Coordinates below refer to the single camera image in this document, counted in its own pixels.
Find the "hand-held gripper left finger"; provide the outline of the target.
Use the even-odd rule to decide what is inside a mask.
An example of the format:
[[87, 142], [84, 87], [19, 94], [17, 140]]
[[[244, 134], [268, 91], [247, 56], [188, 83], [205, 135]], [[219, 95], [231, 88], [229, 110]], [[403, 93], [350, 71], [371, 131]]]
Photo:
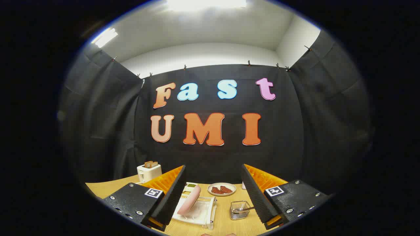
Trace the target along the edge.
[[185, 183], [186, 166], [182, 165], [146, 183], [128, 183], [102, 202], [136, 225], [164, 231], [176, 210]]

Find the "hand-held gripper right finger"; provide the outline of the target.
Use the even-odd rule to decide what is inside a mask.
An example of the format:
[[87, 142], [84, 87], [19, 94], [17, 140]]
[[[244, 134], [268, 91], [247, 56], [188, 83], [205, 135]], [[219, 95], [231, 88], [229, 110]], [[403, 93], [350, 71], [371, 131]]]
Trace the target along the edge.
[[330, 199], [302, 180], [285, 181], [247, 164], [241, 166], [241, 179], [267, 230], [297, 221]]

